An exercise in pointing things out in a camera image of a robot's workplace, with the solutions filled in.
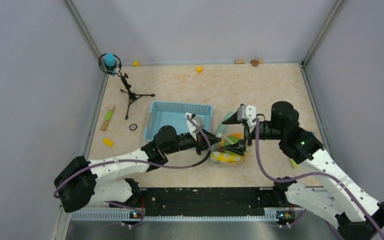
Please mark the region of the light blue plastic basket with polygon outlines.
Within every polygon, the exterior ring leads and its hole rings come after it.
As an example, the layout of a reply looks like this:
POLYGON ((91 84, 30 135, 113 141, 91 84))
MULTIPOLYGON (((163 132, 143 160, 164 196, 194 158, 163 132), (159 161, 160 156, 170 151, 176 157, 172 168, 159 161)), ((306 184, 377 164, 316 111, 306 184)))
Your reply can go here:
POLYGON ((154 135, 165 125, 175 128, 179 134, 188 131, 186 113, 196 114, 203 119, 204 129, 212 131, 213 107, 207 104, 154 101, 149 109, 149 119, 144 128, 143 139, 153 140, 154 135))

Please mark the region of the yellow banana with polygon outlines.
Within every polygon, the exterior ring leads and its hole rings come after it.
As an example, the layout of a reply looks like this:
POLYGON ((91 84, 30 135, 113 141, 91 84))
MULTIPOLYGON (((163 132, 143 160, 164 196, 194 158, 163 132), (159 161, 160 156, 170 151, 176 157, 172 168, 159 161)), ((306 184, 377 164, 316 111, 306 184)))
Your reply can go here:
POLYGON ((210 160, 217 165, 238 165, 246 160, 246 157, 238 154, 214 151, 210 154, 210 160))

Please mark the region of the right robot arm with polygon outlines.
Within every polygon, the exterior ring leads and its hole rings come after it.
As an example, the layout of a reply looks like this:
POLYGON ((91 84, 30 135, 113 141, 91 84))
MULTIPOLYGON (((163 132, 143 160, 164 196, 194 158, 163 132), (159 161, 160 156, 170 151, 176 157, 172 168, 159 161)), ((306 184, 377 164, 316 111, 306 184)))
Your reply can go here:
POLYGON ((324 145, 299 123, 299 112, 287 101, 271 106, 270 120, 260 120, 253 105, 242 104, 225 119, 225 125, 241 124, 244 138, 226 146, 243 155, 261 140, 277 140, 280 150, 302 169, 295 177, 272 178, 273 200, 289 203, 319 216, 345 240, 384 239, 384 201, 378 201, 354 182, 334 161, 324 145))

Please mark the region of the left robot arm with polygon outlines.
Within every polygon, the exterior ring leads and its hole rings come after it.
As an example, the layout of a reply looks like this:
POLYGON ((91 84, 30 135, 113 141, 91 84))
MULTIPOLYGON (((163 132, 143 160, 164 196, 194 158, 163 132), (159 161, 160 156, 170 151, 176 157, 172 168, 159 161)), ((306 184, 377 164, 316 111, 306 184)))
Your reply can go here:
POLYGON ((220 141, 220 137, 205 129, 178 134, 174 127, 165 125, 152 141, 130 153, 98 160, 75 157, 55 178, 53 196, 67 213, 99 202, 134 207, 140 202, 141 190, 129 175, 167 169, 168 154, 189 149, 201 154, 220 141))

